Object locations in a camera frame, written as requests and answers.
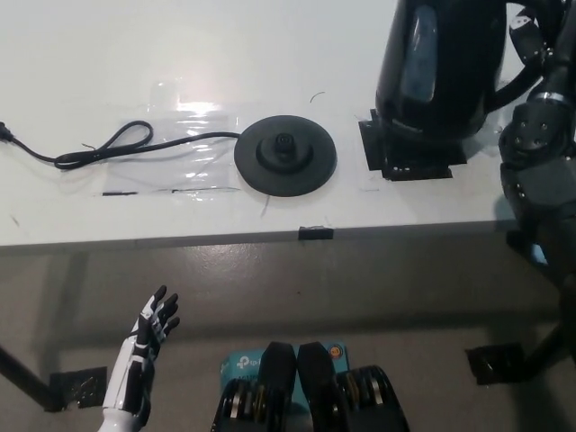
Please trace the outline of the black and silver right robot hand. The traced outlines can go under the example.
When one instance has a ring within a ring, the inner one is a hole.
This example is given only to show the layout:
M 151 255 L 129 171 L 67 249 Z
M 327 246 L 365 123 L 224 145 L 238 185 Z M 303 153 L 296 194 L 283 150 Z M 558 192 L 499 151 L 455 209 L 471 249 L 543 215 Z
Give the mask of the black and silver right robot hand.
M 524 67 L 508 84 L 514 99 L 526 91 L 534 99 L 575 105 L 575 3 L 519 1 L 522 10 L 508 27 Z

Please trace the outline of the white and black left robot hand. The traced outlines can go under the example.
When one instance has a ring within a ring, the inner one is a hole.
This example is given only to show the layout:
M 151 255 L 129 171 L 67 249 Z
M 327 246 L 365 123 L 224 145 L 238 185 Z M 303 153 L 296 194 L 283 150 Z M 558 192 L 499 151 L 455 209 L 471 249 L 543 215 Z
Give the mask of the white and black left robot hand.
M 178 295 L 167 296 L 164 285 L 150 296 L 121 344 L 103 400 L 105 409 L 128 413 L 146 424 L 155 362 L 168 335 L 180 323 L 177 310 Z

